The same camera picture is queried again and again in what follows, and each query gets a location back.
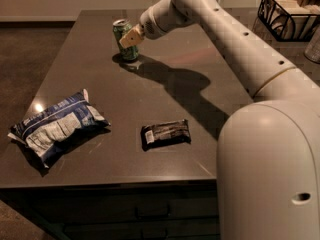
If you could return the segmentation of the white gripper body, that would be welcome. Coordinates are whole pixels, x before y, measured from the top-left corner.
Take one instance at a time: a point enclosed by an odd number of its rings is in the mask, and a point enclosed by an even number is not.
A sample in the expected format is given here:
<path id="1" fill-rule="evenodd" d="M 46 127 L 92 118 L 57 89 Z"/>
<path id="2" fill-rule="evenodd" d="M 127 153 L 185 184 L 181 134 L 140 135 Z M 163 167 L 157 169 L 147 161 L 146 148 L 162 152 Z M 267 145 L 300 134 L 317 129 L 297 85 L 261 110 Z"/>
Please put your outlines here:
<path id="1" fill-rule="evenodd" d="M 183 15 L 172 0 L 160 0 L 149 7 L 140 17 L 139 24 L 144 36 L 155 40 L 183 25 Z"/>

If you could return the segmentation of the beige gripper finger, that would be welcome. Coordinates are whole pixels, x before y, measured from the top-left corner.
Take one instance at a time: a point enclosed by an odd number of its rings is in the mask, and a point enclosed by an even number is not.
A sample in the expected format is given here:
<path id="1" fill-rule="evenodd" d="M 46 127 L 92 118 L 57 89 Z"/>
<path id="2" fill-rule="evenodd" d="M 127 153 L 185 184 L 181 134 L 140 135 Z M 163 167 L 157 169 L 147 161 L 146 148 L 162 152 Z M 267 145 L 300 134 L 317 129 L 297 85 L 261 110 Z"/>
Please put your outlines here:
<path id="1" fill-rule="evenodd" d="M 140 44 L 144 40 L 144 30 L 141 25 L 137 24 L 132 27 L 123 37 L 119 43 L 123 48 L 129 48 Z"/>

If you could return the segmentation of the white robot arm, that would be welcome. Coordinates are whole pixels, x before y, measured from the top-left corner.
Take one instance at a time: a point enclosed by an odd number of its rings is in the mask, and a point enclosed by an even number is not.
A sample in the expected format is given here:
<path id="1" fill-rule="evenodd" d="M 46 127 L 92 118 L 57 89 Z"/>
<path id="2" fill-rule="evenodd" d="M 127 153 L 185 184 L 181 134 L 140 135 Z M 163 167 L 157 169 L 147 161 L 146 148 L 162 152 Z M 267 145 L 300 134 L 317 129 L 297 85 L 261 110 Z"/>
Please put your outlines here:
<path id="1" fill-rule="evenodd" d="M 161 0 L 120 40 L 197 23 L 253 102 L 217 145 L 221 240 L 320 240 L 320 87 L 226 12 L 219 0 Z"/>

